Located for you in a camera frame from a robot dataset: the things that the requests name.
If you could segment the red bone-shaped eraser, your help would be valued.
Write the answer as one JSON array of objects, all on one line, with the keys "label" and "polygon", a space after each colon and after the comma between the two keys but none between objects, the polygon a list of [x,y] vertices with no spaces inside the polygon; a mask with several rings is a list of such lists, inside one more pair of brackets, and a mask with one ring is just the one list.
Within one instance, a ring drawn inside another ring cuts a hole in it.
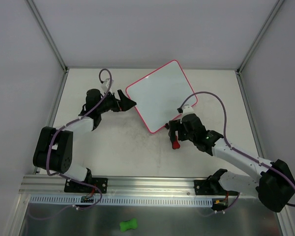
[{"label": "red bone-shaped eraser", "polygon": [[172,143],[172,149],[179,149],[180,148],[180,144],[178,142],[178,137],[175,136],[175,138],[173,138],[171,140],[171,143]]}]

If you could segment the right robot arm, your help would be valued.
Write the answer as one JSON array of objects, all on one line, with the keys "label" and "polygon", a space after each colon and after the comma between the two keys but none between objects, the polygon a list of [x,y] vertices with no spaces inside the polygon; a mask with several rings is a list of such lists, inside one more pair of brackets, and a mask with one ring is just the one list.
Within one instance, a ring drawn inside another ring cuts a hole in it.
[{"label": "right robot arm", "polygon": [[292,206],[290,199],[295,195],[295,179],[284,161],[278,159],[273,162],[249,156],[227,142],[222,134],[207,130],[195,114],[172,120],[165,127],[173,149],[178,149],[181,141],[190,141],[199,151],[220,158],[244,172],[238,175],[219,169],[202,184],[195,185],[196,194],[244,193],[258,198],[273,212]]}]

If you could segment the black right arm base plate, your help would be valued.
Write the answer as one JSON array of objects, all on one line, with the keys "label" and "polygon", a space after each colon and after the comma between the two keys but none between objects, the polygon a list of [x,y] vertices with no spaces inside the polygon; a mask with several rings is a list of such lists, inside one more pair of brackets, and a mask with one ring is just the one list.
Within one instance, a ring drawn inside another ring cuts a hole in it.
[{"label": "black right arm base plate", "polygon": [[193,183],[196,196],[226,196],[227,193],[230,196],[237,195],[235,191],[225,190],[217,180],[196,179]]}]

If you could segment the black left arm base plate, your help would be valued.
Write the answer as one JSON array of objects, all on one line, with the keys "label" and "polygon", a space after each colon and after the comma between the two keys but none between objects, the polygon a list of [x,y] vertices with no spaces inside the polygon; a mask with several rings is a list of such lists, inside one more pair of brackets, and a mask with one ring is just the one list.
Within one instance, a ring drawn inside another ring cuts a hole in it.
[{"label": "black left arm base plate", "polygon": [[64,186],[65,193],[91,193],[94,190],[95,193],[99,193],[97,189],[92,188],[90,185],[96,186],[102,194],[107,193],[108,179],[104,177],[92,177],[90,183],[80,184],[75,181],[66,181]]}]

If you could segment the red-framed small whiteboard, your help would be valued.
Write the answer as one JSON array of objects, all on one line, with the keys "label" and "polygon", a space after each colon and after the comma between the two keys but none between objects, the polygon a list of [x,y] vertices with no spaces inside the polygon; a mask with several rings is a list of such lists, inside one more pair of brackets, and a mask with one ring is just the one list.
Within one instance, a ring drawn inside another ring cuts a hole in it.
[{"label": "red-framed small whiteboard", "polygon": [[172,60],[126,87],[127,96],[151,134],[178,117],[177,108],[194,93],[182,67]]}]

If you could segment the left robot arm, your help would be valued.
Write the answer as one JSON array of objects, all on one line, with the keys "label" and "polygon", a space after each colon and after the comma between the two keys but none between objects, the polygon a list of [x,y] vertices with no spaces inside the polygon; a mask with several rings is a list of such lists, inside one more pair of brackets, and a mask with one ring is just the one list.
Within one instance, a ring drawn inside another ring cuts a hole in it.
[{"label": "left robot arm", "polygon": [[90,89],[77,119],[60,128],[43,127],[33,155],[33,165],[49,171],[52,175],[63,175],[76,180],[76,186],[83,192],[91,190],[91,171],[72,163],[73,143],[82,135],[95,130],[102,120],[103,113],[125,112],[137,105],[120,89],[118,95],[119,99],[112,92],[102,95],[100,90]]}]

